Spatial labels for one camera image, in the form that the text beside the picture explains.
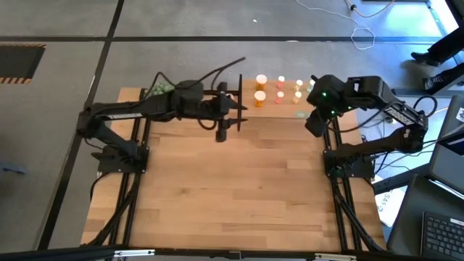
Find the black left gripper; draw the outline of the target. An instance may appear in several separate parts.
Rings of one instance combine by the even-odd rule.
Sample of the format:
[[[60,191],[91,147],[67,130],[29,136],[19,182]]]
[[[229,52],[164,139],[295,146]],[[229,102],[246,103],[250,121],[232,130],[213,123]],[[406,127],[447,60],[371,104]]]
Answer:
[[[203,102],[206,112],[202,117],[203,120],[221,121],[223,127],[231,127],[232,125],[240,125],[247,119],[228,118],[224,119],[231,109],[248,110],[243,104],[232,99],[227,93],[228,84],[220,82],[217,86],[215,95],[207,101]]]

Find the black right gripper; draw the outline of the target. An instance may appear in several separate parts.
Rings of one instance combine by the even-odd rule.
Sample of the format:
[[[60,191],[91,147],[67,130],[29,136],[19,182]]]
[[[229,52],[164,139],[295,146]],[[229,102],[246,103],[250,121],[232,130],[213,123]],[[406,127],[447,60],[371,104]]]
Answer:
[[[335,117],[347,111],[347,102],[344,100],[345,82],[334,75],[321,77],[311,76],[312,90],[307,102],[314,106],[316,115],[321,117]]]

